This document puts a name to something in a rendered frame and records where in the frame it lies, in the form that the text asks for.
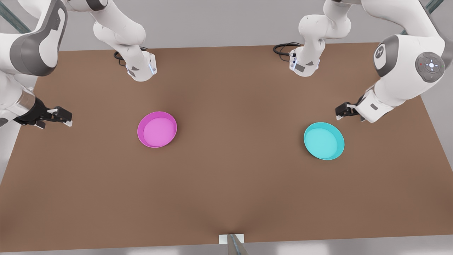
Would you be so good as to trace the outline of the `blue plate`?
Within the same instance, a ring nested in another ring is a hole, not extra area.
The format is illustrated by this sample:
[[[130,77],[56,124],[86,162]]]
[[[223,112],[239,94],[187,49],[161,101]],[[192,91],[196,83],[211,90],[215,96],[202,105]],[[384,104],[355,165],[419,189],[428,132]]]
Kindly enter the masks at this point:
[[[330,123],[312,123],[304,131],[303,140],[307,151],[324,161],[337,159],[345,149],[343,134]]]

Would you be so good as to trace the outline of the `pink plate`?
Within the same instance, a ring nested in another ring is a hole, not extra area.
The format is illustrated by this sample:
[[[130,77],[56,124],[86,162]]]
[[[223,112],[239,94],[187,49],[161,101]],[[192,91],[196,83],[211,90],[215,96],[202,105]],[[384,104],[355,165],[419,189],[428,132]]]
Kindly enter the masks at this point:
[[[137,127],[137,137],[146,147],[159,148],[169,144],[177,133],[175,118],[162,111],[144,116]]]

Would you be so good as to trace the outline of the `silver frame post with foot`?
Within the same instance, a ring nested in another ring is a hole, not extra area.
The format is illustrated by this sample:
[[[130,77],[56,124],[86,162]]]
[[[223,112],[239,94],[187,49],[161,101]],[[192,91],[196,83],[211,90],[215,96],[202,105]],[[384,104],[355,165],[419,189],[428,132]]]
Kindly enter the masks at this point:
[[[244,247],[244,234],[220,234],[219,244],[226,244],[228,255],[249,255]]]

